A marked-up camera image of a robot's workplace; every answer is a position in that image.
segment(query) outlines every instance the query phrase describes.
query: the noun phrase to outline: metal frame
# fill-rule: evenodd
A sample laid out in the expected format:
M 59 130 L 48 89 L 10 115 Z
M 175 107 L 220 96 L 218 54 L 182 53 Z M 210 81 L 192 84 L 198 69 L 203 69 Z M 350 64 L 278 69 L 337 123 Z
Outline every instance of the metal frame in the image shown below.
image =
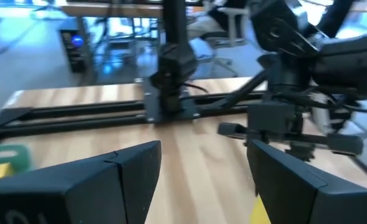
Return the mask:
M 5 108 L 0 112 L 0 141 L 18 136 L 62 133 L 86 129 L 111 128 L 134 124 L 160 124 L 180 120 L 192 120 L 210 116 L 245 113 L 248 104 L 238 103 L 229 109 L 207 108 L 207 105 L 221 100 L 227 94 L 190 96 L 182 89 L 181 104 L 185 109 L 178 114 L 164 114 L 159 107 L 158 90 L 148 79 L 142 81 L 144 99 L 89 105 L 56 106 L 50 108 Z M 263 91 L 250 93 L 243 101 L 260 100 Z M 98 115 L 92 118 L 72 118 L 67 121 L 34 121 L 38 119 L 66 118 Z

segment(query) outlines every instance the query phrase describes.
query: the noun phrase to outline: computer tower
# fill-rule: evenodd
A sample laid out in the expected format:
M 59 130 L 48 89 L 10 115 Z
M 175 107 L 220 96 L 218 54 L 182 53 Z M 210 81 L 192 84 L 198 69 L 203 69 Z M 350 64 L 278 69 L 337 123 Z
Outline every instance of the computer tower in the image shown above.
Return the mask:
M 84 43 L 78 33 L 76 20 L 66 19 L 59 27 L 59 33 L 70 70 L 73 73 L 85 72 L 86 64 L 81 50 Z

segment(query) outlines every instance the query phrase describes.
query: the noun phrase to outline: blue light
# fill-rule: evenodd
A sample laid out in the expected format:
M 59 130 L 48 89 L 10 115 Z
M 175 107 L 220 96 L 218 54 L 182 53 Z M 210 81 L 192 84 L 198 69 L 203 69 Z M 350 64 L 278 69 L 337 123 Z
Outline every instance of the blue light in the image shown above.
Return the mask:
M 84 41 L 82 39 L 82 37 L 80 37 L 79 35 L 74 35 L 72 37 L 72 44 L 75 46 L 75 47 L 81 47 L 83 45 Z

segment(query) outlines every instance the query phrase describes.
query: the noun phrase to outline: green object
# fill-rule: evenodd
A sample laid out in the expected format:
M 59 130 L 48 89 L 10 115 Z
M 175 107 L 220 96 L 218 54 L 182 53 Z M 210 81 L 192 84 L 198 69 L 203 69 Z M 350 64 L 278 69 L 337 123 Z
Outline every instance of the green object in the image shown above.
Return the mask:
M 18 144 L 0 144 L 0 164 L 3 163 L 11 163 L 16 174 L 31 170 L 29 148 Z

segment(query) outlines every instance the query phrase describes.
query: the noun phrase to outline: floor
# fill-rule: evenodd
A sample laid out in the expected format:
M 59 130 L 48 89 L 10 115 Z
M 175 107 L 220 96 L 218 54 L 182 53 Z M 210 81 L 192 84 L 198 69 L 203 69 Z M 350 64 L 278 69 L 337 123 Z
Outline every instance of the floor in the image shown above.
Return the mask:
M 80 76 L 72 74 L 59 41 L 58 27 L 61 21 L 41 21 L 29 19 L 29 9 L 0 9 L 0 108 L 17 90 L 35 88 L 61 88 L 76 86 Z M 347 26 L 340 33 L 341 37 L 360 35 L 367 29 Z M 254 44 L 254 36 L 249 25 L 249 44 L 218 52 L 219 56 L 234 58 L 233 66 L 243 77 L 257 74 L 261 67 L 256 59 L 262 54 Z M 197 54 L 209 54 L 210 49 L 201 40 L 194 40 L 192 45 Z M 231 74 L 223 69 L 212 76 L 204 74 L 210 69 L 201 65 L 193 78 L 222 78 Z M 121 65 L 112 69 L 104 67 L 99 82 L 129 83 L 136 77 L 148 76 L 156 70 L 156 57 L 144 54 L 137 61 L 136 67 Z M 359 114 L 356 120 L 367 126 L 367 114 Z

